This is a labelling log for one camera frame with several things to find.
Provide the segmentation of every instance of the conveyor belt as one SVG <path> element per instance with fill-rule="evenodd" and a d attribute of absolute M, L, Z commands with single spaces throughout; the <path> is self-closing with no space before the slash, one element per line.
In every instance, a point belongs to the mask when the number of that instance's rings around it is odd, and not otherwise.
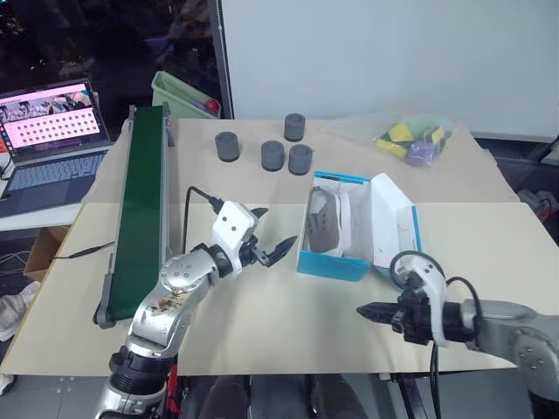
<path fill-rule="evenodd" d="M 134 317 L 166 259 L 169 117 L 164 107 L 135 109 L 116 247 L 93 318 L 102 328 Z"/>

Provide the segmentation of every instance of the table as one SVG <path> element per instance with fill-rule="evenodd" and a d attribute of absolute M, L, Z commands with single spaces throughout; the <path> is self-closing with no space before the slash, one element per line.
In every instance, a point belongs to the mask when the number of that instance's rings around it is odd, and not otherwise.
<path fill-rule="evenodd" d="M 313 169 L 373 176 L 385 171 L 418 203 L 424 247 L 449 276 L 470 279 L 484 299 L 512 300 L 558 314 L 555 301 L 559 250 L 529 207 L 518 203 L 494 161 L 461 128 L 432 168 L 413 168 L 391 156 L 321 132 L 309 121 L 304 143 L 314 149 Z M 219 162 L 213 136 L 231 130 L 243 151 Z M 270 249 L 300 234 L 311 175 L 259 168 L 259 144 L 278 140 L 279 121 L 179 120 L 172 128 L 171 243 L 180 242 L 183 193 L 190 184 L 227 199 L 267 204 L 257 230 Z M 123 133 L 98 172 L 98 181 L 59 251 L 66 255 L 114 238 L 118 218 Z M 474 168 L 464 162 L 465 156 Z M 188 247 L 208 240 L 213 220 L 207 204 L 190 209 Z M 92 322 L 110 250 L 56 260 L 0 367 L 16 374 L 107 375 L 108 359 L 125 339 L 129 321 L 101 330 Z M 299 274 L 296 251 L 272 269 L 254 265 L 226 278 L 199 306 L 179 354 L 180 374 L 378 373 L 428 370 L 428 349 L 403 342 L 389 326 L 368 322 L 355 308 L 394 301 L 385 279 L 357 283 Z M 451 300 L 468 298 L 453 287 Z M 440 369 L 511 367 L 490 355 L 451 344 L 440 351 Z"/>

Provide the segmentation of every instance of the green conveyor belt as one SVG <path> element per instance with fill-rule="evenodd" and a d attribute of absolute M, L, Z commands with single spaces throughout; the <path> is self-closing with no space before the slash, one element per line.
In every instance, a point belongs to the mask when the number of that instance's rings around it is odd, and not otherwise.
<path fill-rule="evenodd" d="M 159 273 L 162 107 L 139 107 L 128 157 L 108 317 L 134 316 Z"/>

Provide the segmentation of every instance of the yellow block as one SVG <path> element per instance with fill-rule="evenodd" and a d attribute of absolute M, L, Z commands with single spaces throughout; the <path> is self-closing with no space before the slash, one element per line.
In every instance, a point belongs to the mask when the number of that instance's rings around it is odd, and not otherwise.
<path fill-rule="evenodd" d="M 408 154 L 408 150 L 406 150 L 402 146 L 398 146 L 397 144 L 394 144 L 393 142 L 386 141 L 386 140 L 383 140 L 381 138 L 376 140 L 376 144 L 379 148 L 381 148 L 385 151 L 388 151 L 389 153 L 392 153 L 393 155 L 395 155 L 396 157 L 398 157 L 400 159 L 405 159 L 405 156 Z"/>
<path fill-rule="evenodd" d="M 445 138 L 445 129 L 442 127 L 432 128 L 427 131 L 427 134 L 431 137 L 433 144 L 439 144 Z"/>
<path fill-rule="evenodd" d="M 396 124 L 389 130 L 388 135 L 390 136 L 390 140 L 393 142 L 413 141 L 413 135 L 411 134 L 410 129 L 404 124 Z"/>

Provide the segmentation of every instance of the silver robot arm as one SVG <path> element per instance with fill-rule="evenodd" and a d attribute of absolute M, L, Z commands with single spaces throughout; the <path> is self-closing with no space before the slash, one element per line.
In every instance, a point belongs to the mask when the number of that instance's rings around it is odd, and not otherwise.
<path fill-rule="evenodd" d="M 448 302 L 442 270 L 434 265 L 439 268 L 427 255 L 408 258 L 393 276 L 404 289 L 397 303 L 375 302 L 357 311 L 391 325 L 408 342 L 464 342 L 470 350 L 513 362 L 528 387 L 534 417 L 559 417 L 559 316 L 506 301 L 480 300 L 478 308 L 472 299 Z"/>
<path fill-rule="evenodd" d="M 248 210 L 223 203 L 212 229 L 212 245 L 169 259 L 155 288 L 140 303 L 126 342 L 109 362 L 112 375 L 102 390 L 94 419 L 150 418 L 166 395 L 166 381 L 198 304 L 219 279 L 238 275 L 257 260 L 272 266 L 293 246 L 296 237 L 270 254 L 253 235 L 266 209 Z"/>

